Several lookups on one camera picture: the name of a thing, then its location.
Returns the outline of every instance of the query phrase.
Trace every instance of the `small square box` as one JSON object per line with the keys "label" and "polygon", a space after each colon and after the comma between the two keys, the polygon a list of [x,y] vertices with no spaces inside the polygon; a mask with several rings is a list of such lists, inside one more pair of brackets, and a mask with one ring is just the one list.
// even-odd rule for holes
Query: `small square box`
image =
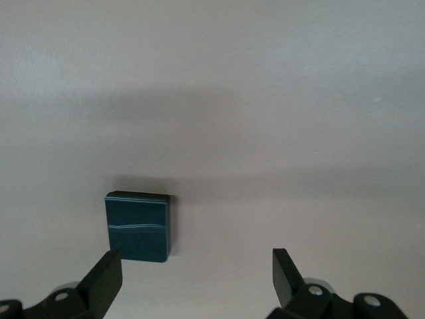
{"label": "small square box", "polygon": [[111,250],[123,259],[163,263],[170,251],[170,196],[113,191],[105,197]]}

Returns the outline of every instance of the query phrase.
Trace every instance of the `black mechanical part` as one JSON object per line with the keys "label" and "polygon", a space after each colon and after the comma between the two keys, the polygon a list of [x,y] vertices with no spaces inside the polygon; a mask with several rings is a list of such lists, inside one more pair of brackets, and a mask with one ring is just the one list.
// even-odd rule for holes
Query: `black mechanical part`
{"label": "black mechanical part", "polygon": [[286,249],[273,250],[273,284],[281,308],[268,319],[407,319],[389,298],[361,293],[347,302],[318,284],[305,284]]}
{"label": "black mechanical part", "polygon": [[76,288],[55,291],[25,310],[19,300],[0,301],[0,319],[102,319],[121,286],[121,255],[108,251]]}

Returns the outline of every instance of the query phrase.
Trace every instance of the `gray background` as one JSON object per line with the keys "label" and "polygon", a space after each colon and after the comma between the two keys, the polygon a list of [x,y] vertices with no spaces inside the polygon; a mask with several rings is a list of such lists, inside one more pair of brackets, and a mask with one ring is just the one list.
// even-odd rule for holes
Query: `gray background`
{"label": "gray background", "polygon": [[0,1],[0,299],[108,250],[104,196],[177,196],[106,318],[264,318],[272,248],[425,313],[425,2]]}

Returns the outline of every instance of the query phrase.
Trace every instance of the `silver bolt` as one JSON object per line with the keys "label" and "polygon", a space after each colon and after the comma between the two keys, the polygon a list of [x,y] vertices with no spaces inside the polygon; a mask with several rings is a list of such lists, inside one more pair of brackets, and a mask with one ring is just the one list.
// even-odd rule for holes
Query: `silver bolt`
{"label": "silver bolt", "polygon": [[310,291],[310,293],[314,294],[315,296],[321,296],[323,294],[323,291],[318,286],[310,286],[308,291]]}
{"label": "silver bolt", "polygon": [[68,293],[67,292],[61,292],[56,297],[54,297],[54,300],[55,301],[64,300],[66,297],[68,297]]}
{"label": "silver bolt", "polygon": [[379,307],[381,305],[381,303],[379,302],[377,297],[371,296],[370,294],[368,294],[367,296],[364,297],[365,302],[372,307]]}
{"label": "silver bolt", "polygon": [[0,314],[8,311],[9,308],[10,308],[10,306],[8,304],[4,304],[4,305],[0,306]]}

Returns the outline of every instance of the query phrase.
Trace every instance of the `dark green cube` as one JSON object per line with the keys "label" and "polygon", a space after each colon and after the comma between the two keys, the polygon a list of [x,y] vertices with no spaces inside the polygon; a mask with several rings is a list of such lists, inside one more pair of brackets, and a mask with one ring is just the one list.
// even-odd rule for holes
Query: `dark green cube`
{"label": "dark green cube", "polygon": [[170,251],[170,196],[113,191],[105,197],[111,250],[123,259],[163,263]]}

